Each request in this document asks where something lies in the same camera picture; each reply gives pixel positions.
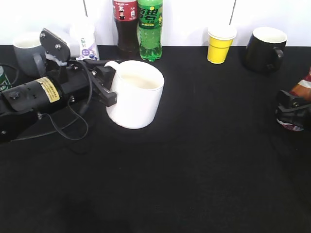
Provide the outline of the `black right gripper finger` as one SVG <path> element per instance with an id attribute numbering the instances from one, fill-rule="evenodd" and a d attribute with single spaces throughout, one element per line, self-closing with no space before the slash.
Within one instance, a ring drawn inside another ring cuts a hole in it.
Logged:
<path id="1" fill-rule="evenodd" d="M 311 102 L 303 97 L 292 95 L 284 90 L 279 90 L 277 93 L 277 101 L 278 105 L 284 109 L 306 108 L 311 105 Z"/>

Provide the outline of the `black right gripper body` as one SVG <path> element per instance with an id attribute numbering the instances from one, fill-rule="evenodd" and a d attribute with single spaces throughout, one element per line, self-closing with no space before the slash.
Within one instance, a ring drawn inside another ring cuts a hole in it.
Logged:
<path id="1" fill-rule="evenodd" d="M 311 128 L 311 108 L 302 108 L 299 110 L 285 109 L 278 107 L 276 109 L 276 118 L 282 123 L 289 123 L 302 129 Z"/>

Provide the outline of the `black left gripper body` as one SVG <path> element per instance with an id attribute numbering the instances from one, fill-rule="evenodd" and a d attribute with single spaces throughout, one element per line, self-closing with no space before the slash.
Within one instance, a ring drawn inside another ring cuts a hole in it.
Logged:
<path id="1" fill-rule="evenodd" d="M 92 71 L 105 70 L 105 67 L 95 67 L 86 69 L 84 60 L 70 60 L 66 67 L 61 67 L 57 74 L 57 90 L 60 100 L 57 107 L 60 109 L 69 107 L 74 103 L 79 103 L 81 109 L 87 109 L 92 98 L 100 101 L 99 95 L 92 85 Z"/>

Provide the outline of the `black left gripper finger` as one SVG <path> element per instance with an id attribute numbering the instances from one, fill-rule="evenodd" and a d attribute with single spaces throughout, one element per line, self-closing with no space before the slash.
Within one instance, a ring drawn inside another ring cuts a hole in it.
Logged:
<path id="1" fill-rule="evenodd" d="M 86 69 L 94 69 L 95 67 L 112 67 L 113 69 L 118 69 L 120 64 L 119 60 L 108 61 L 108 60 L 92 60 L 84 59 L 84 67 Z"/>
<path id="2" fill-rule="evenodd" d="M 117 94 L 109 90 L 106 87 L 112 84 L 115 71 L 113 70 L 93 70 L 92 72 L 92 85 L 95 92 L 100 97 L 100 102 L 102 102 L 106 107 L 111 107 L 117 103 Z"/>

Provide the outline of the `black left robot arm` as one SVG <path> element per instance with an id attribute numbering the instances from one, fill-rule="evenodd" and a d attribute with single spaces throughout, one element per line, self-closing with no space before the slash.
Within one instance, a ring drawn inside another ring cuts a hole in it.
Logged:
<path id="1" fill-rule="evenodd" d="M 44 116 L 68 108 L 75 119 L 82 120 L 93 93 L 105 106 L 117 103 L 110 90 L 116 70 L 107 61 L 71 60 L 66 66 L 51 70 L 34 81 L 0 93 L 0 141 L 18 136 Z"/>

